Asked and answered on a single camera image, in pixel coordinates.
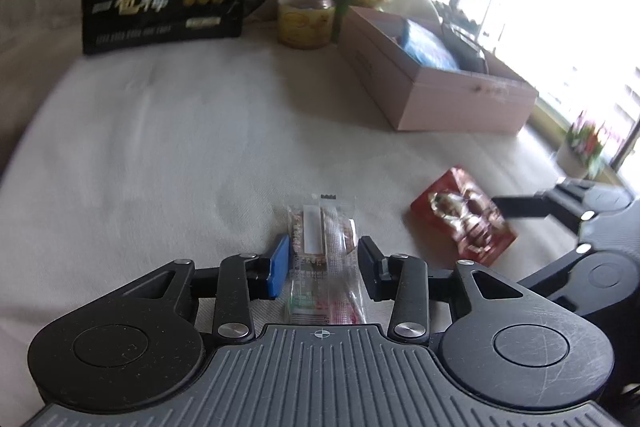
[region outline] potted plant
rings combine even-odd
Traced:
[[[597,126],[582,111],[569,127],[556,155],[556,163],[572,178],[594,178],[602,169],[602,149],[608,137],[609,132],[604,124]]]

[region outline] clear plastic wrapper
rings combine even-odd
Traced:
[[[353,206],[319,198],[288,211],[293,268],[287,321],[364,323]]]

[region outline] snack packet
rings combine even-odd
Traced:
[[[365,322],[353,213],[331,198],[289,208],[293,248],[287,322]]]
[[[450,235],[459,259],[489,266],[516,239],[494,202],[462,167],[449,169],[412,204],[429,225]]]

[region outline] white label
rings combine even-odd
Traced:
[[[111,9],[111,1],[98,2],[91,8],[91,13],[106,12]]]
[[[322,221],[320,207],[305,204],[302,207],[302,221],[304,223],[304,251],[308,255],[322,255]]]
[[[220,24],[220,17],[194,17],[187,19],[185,26],[193,30],[198,28],[211,28]]]

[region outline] ribbed gray surface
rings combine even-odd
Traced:
[[[596,251],[620,251],[640,263],[640,200],[620,212],[599,214],[580,227],[580,243]]]
[[[386,340],[375,326],[269,326],[247,346],[223,347],[178,396],[118,415],[53,405],[30,427],[605,427],[595,405],[525,415],[454,386],[430,352]]]

